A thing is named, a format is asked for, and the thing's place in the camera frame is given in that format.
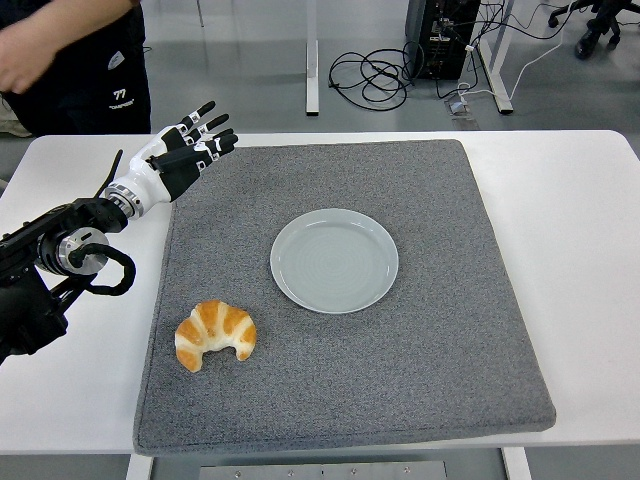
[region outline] desk leg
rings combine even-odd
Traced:
[[[316,0],[307,0],[307,115],[320,113]]]
[[[198,5],[198,16],[200,17],[200,26],[204,27],[204,21],[202,19],[202,9],[200,8],[200,0],[196,0],[196,4]]]
[[[507,2],[507,6],[505,7],[504,11],[505,17],[511,15],[511,11],[513,10],[513,2],[514,0],[509,0]],[[512,36],[512,28],[507,28],[504,25],[501,26],[498,30],[498,38],[496,39],[496,43],[494,45],[495,51],[493,52],[491,51],[491,47],[489,47],[489,43],[486,40],[480,40],[479,53],[482,60],[482,65],[484,67],[484,71],[487,74],[487,79],[489,80],[491,91],[495,94],[493,98],[496,101],[498,111],[503,114],[509,114],[513,112],[511,100],[509,100],[509,95],[507,94],[507,90],[504,88],[504,83],[502,83],[502,77],[500,76],[500,69],[502,68],[502,64],[504,63],[504,58],[507,55],[507,50],[509,49],[509,44],[511,43]]]
[[[509,480],[531,480],[529,462],[523,447],[503,448],[502,459]]]
[[[143,457],[134,453],[129,459],[126,480],[149,480],[152,468],[153,457]]]

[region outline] white desk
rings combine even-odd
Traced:
[[[2,230],[12,232],[51,207],[93,195],[117,149],[126,159],[146,138],[35,140],[0,199]],[[622,136],[247,134],[239,145],[435,138],[459,139],[467,151],[557,424],[540,433],[388,448],[640,442],[640,162]],[[233,154],[222,161],[232,162]],[[158,205],[109,236],[137,265],[135,285],[125,296],[83,294],[67,312],[66,336],[0,367],[0,453],[131,453],[169,213],[170,206]],[[115,284],[120,275],[119,267],[108,265],[98,280]]]

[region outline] black cable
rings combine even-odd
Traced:
[[[96,192],[93,198],[98,198],[105,188],[109,186],[111,182],[113,182],[113,178],[116,176],[116,170],[118,169],[118,165],[120,164],[120,159],[122,158],[122,154],[124,152],[122,150],[118,150],[116,153],[116,157],[113,159],[113,163],[111,164],[111,170],[109,170],[109,175],[107,175],[107,179],[100,186],[100,189]]]
[[[409,54],[407,52],[407,48],[412,45],[414,42],[409,42],[404,45],[402,50],[398,50],[395,48],[384,48],[374,50],[367,55],[362,55],[357,52],[347,52],[340,55],[329,68],[329,88],[333,88],[338,94],[344,98],[346,101],[355,105],[356,107],[363,108],[365,110],[373,111],[373,112],[388,112],[391,110],[395,110],[404,104],[408,97],[408,88],[413,85],[414,77],[409,73]],[[418,66],[421,68],[423,59],[424,59],[424,51],[419,44],[417,45],[417,49],[419,52],[419,57],[421,62]],[[402,64],[394,64],[387,60],[376,59],[373,58],[379,54],[387,54],[387,53],[399,53],[402,55]],[[348,56],[355,56],[355,59],[345,59]],[[359,66],[359,74],[361,76],[361,80],[353,83],[344,85],[340,82],[336,82],[334,79],[334,73],[337,68],[343,65],[356,64]],[[368,73],[365,71],[366,68],[372,70],[372,73]],[[371,107],[369,105],[365,105],[363,103],[356,102],[349,98],[349,96],[345,93],[347,90],[351,90],[354,88],[361,88],[360,95],[365,102],[370,104],[382,104],[386,102],[392,101],[398,95],[400,95],[399,103],[392,105],[390,107],[384,108],[376,108]],[[370,90],[374,90],[377,93],[382,93],[383,98],[373,98],[369,93]]]
[[[88,243],[69,254],[69,263],[76,268],[80,268],[84,258],[87,255],[92,254],[104,255],[111,260],[115,260],[124,268],[124,274],[120,283],[115,287],[88,285],[86,290],[94,295],[111,295],[113,297],[126,293],[133,285],[133,281],[136,276],[136,265],[133,263],[133,260],[131,260],[131,257],[122,253],[120,250],[116,250],[110,245]]]

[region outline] ceramic plate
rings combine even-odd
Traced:
[[[278,234],[271,272],[297,304],[321,313],[349,313],[389,291],[398,273],[398,251],[389,233],[366,215],[315,210]]]

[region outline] black computer case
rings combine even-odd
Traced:
[[[405,35],[412,77],[460,78],[479,8],[480,0],[409,0]]]

